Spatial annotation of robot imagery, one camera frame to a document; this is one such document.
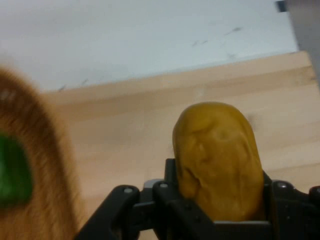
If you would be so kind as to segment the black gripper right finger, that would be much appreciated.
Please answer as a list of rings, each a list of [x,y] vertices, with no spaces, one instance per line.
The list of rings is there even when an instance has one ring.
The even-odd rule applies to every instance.
[[[320,240],[320,187],[308,193],[290,182],[264,177],[266,218],[274,240]]]

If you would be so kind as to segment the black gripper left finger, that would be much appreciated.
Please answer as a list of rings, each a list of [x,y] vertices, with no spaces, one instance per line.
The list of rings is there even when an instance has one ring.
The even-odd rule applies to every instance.
[[[214,224],[177,188],[176,161],[165,161],[164,179],[140,191],[115,187],[75,235],[76,240],[136,240],[152,229],[159,240],[214,240]]]

